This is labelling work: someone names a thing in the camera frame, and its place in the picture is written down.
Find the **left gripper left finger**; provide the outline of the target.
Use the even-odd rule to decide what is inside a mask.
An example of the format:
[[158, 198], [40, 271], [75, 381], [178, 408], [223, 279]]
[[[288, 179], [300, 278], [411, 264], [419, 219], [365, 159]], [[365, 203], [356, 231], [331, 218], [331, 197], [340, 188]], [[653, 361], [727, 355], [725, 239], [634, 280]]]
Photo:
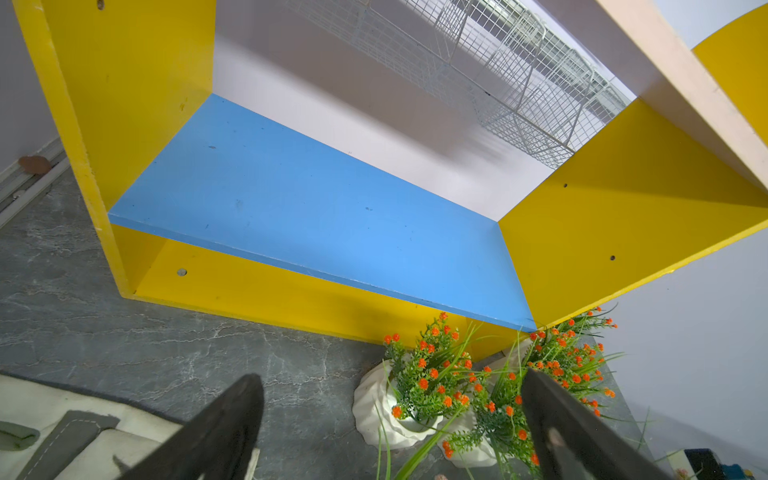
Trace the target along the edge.
[[265, 408], [257, 374], [246, 374], [123, 479], [251, 479]]

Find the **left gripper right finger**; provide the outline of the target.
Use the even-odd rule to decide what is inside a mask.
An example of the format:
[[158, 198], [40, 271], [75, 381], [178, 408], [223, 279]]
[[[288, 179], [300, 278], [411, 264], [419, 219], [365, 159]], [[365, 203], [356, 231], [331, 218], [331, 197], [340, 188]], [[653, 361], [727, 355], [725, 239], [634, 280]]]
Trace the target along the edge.
[[544, 479], [668, 479], [561, 385], [525, 374], [522, 406]]

